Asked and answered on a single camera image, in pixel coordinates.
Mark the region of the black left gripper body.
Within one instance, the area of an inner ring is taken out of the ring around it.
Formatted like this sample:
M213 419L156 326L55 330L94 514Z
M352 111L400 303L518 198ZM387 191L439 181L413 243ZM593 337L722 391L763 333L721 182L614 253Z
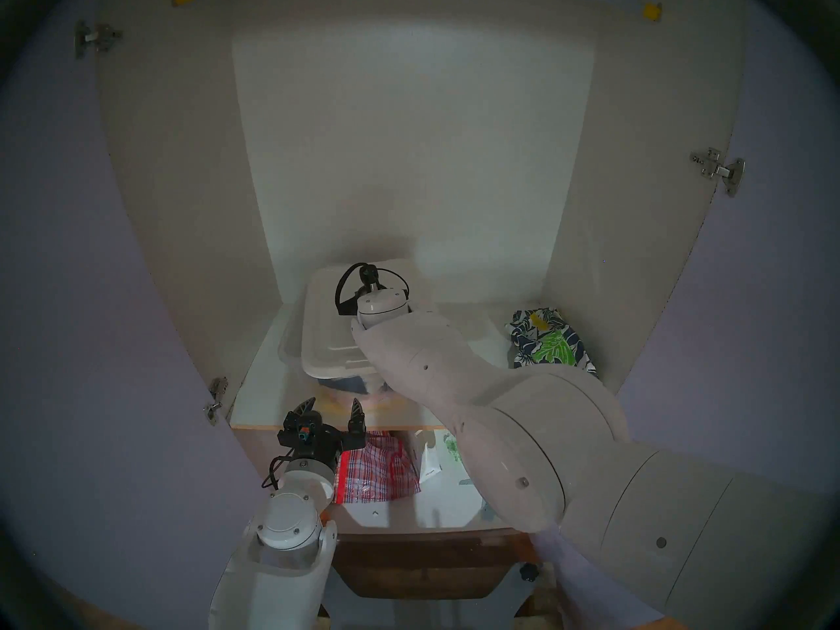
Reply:
M324 423L318 413L318 424L291 426L289 413L277 434L281 446L292 450L292 459L312 460L336 469L344 452L361 450L366 446L366 434L349 434Z

